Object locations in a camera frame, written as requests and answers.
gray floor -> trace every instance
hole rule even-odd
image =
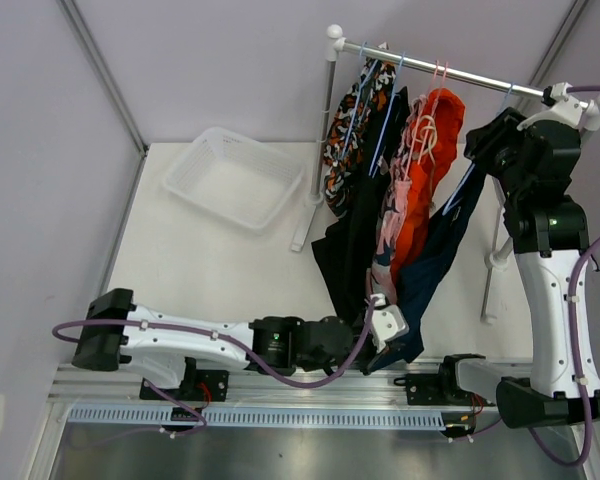
[[[449,445],[437,433],[217,427],[175,440],[145,432],[83,448],[129,428],[73,425],[65,432],[52,479],[584,478],[581,470],[551,463],[527,431],[502,425],[474,444]],[[574,458],[571,442],[545,436],[557,452]]]

white table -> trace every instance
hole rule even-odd
[[[109,289],[134,290],[136,303],[172,315],[216,322],[251,321],[266,315],[320,320],[334,314],[313,259],[310,242],[335,221],[323,205],[301,253],[289,250],[302,198],[309,188],[314,143],[277,143],[276,148],[307,162],[298,191],[270,230],[256,236],[197,210],[170,194],[162,179],[184,143],[151,145],[115,262]],[[441,205],[469,162],[458,158],[440,183]],[[421,359],[481,353],[493,360],[529,360],[531,321],[515,262],[505,274],[506,295],[494,325],[480,322],[498,204],[487,181],[458,255],[422,320]]]

laundry basket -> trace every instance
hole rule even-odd
[[[289,155],[214,127],[176,158],[164,186],[207,212],[263,233],[302,174],[302,163]]]

clothes rack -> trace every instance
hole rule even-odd
[[[511,95],[529,98],[529,99],[542,99],[544,91],[535,87],[517,85],[505,80],[498,80],[495,78],[486,77],[484,75],[478,75],[475,73],[465,72],[455,68],[445,68],[444,66],[436,65],[435,63],[427,62],[424,60],[418,60],[412,57],[403,56],[401,53],[392,52],[390,50],[383,50],[379,48],[373,48],[368,46],[362,46],[357,43],[347,40],[344,35],[342,28],[339,25],[331,25],[327,28],[327,49],[325,52],[326,58],[326,74],[325,74],[325,87],[324,97],[322,103],[322,109],[320,111],[320,128],[317,142],[319,144],[318,154],[314,165],[313,174],[311,176],[311,187],[304,201],[304,210],[301,218],[298,222],[293,240],[291,243],[291,250],[299,252],[304,247],[304,243],[309,233],[313,216],[316,209],[324,200],[322,194],[323,189],[323,175],[322,175],[322,152],[327,141],[327,129],[329,127],[329,113],[331,107],[331,96],[333,92],[333,82],[335,79],[335,66],[338,60],[340,52],[353,53],[358,56],[364,56],[366,58],[373,58],[382,62],[389,62],[395,65],[400,64],[402,66],[410,68],[412,70],[419,70],[421,72],[439,74],[445,73],[446,78],[450,80],[457,80],[463,83],[471,85],[477,85],[490,90],[499,92],[509,92]],[[580,102],[583,111],[587,111],[589,102]]]

black garment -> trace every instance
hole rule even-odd
[[[361,147],[360,178],[353,183],[349,213],[327,228],[325,238],[311,244],[316,263],[329,290],[338,317],[353,324],[365,308],[365,282],[376,249],[376,224],[384,194],[391,181],[379,171],[374,178],[368,172],[387,116],[388,104],[369,119]],[[402,129],[409,116],[409,96],[403,88],[393,101],[378,157],[389,161],[398,147]]]
[[[379,370],[398,360],[412,362],[424,351],[420,325],[438,284],[451,268],[458,246],[467,231],[469,218],[476,208],[485,174],[474,168],[460,187],[454,206],[443,215],[444,207],[431,217],[424,250],[416,261],[400,269],[397,293],[409,332],[388,343],[388,349],[367,367],[368,372]]]

